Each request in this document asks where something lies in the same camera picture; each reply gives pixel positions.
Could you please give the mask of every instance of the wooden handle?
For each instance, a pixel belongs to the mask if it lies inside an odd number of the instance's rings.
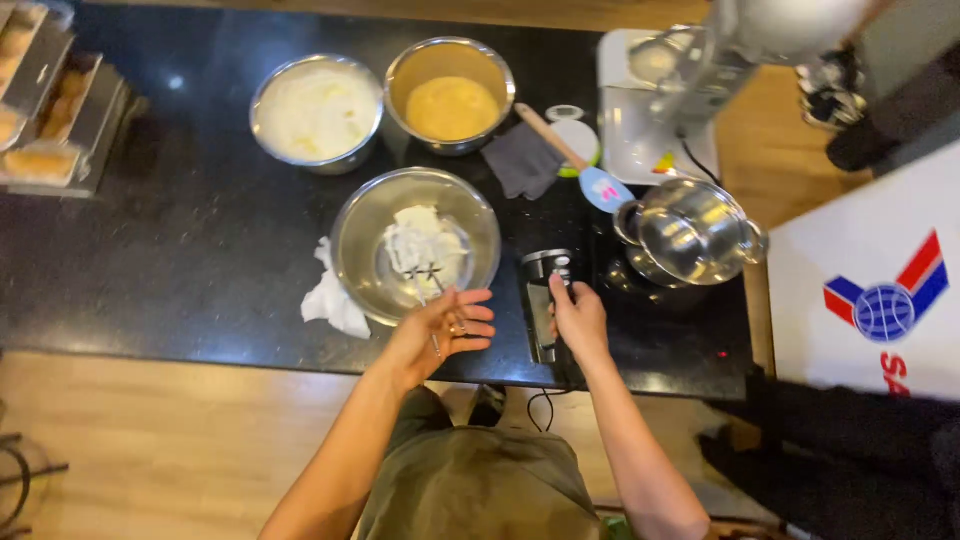
[[[520,118],[523,118],[524,122],[529,124],[535,132],[543,137],[543,140],[549,142],[551,146],[559,150],[560,153],[564,155],[566,160],[573,165],[573,168],[577,169],[578,171],[583,171],[590,167],[590,165],[584,161],[583,158],[577,156],[576,152],[566,145],[564,140],[557,135],[557,132],[550,129],[550,126],[544,122],[542,118],[540,118],[540,115],[537,114],[535,110],[530,109],[530,106],[523,103],[517,103],[514,105],[514,110],[516,110],[516,113],[520,115]]]

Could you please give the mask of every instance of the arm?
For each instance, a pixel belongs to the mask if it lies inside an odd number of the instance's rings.
[[[710,519],[667,458],[623,383],[607,344],[607,313],[585,283],[570,300],[559,276],[550,279],[556,328],[584,372],[613,480],[631,527],[648,540],[701,540]]]
[[[489,290],[447,290],[427,307],[408,315],[383,354],[350,393],[326,440],[283,497],[260,532],[261,540],[349,538],[367,502],[383,460],[400,403],[406,393],[430,377],[446,358],[490,347],[493,312],[474,306]],[[472,336],[453,335],[451,314],[458,309]],[[434,351],[435,333],[441,353]]]

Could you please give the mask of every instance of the blue spatula head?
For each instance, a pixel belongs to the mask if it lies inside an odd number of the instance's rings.
[[[620,205],[635,199],[626,185],[596,167],[580,172],[580,190],[592,205],[606,213],[614,213]]]

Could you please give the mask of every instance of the power cord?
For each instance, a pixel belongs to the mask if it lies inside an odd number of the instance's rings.
[[[696,157],[693,156],[693,152],[690,151],[690,146],[686,144],[686,133],[684,133],[682,130],[677,130],[677,138],[680,140],[681,146],[684,147],[684,152],[686,152],[686,156],[690,158],[691,161],[693,161],[693,164],[697,165],[697,168],[704,171],[704,174],[709,176],[710,179],[713,180],[714,184],[717,184],[720,187],[723,187],[723,184],[720,183],[720,179],[717,178],[715,174],[710,172],[709,169],[704,167],[704,165],[700,163],[700,160],[697,160]]]
[[[530,400],[527,401],[527,416],[530,417],[530,421],[533,422],[534,427],[537,428],[537,431],[544,433],[544,432],[550,431],[550,428],[553,426],[553,402],[550,401],[550,396],[562,396],[564,394],[569,394],[571,392],[573,392],[573,390],[564,390],[562,392],[547,393],[546,389],[543,389],[541,390],[541,393],[534,394],[533,396],[530,397]],[[534,420],[534,413],[530,408],[534,404],[534,400],[540,397],[546,398],[546,402],[550,404],[550,422],[547,423],[545,430],[542,430],[540,428],[540,424],[538,424],[537,421]]]

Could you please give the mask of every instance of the mixing bowl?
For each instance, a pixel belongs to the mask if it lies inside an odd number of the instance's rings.
[[[354,146],[349,152],[346,152],[335,158],[322,161],[304,161],[291,158],[289,156],[283,155],[278,150],[272,148],[267,142],[263,139],[260,127],[260,121],[257,118],[257,111],[260,107],[261,99],[266,89],[278,79],[281,79],[286,76],[296,75],[297,71],[303,69],[312,69],[318,65],[323,65],[329,68],[351,71],[360,76],[360,78],[370,86],[373,95],[376,96],[376,118],[373,121],[373,125],[370,127],[370,131],[367,135],[360,141],[359,144]],[[253,131],[253,136],[256,138],[256,141],[260,146],[267,151],[268,154],[277,158],[281,161],[286,161],[294,165],[299,165],[305,167],[311,172],[321,174],[321,175],[338,175],[346,174],[360,165],[370,157],[373,147],[375,146],[375,140],[373,138],[376,135],[376,130],[380,127],[380,120],[383,118],[383,89],[380,87],[380,83],[376,80],[376,77],[373,76],[373,73],[367,69],[362,63],[349,59],[340,55],[331,55],[331,54],[321,54],[321,55],[312,55],[299,60],[288,61],[284,65],[278,67],[273,73],[267,77],[267,80],[260,85],[260,88],[257,89],[256,93],[253,95],[253,100],[250,105],[250,127]]]
[[[333,270],[349,297],[368,317],[395,326],[420,300],[413,282],[390,265],[383,234],[394,214],[415,206],[436,207],[468,250],[458,290],[487,288],[500,263],[500,227],[490,203],[472,185],[450,173],[424,167],[399,169],[358,189],[333,225]]]
[[[490,91],[500,115],[485,132],[461,140],[436,140],[423,136],[406,123],[407,102],[414,88],[440,77],[463,77]],[[462,156],[479,150],[514,105],[514,74],[500,55],[473,39],[434,37],[410,47],[387,70],[384,101],[390,115],[408,134],[441,156]]]

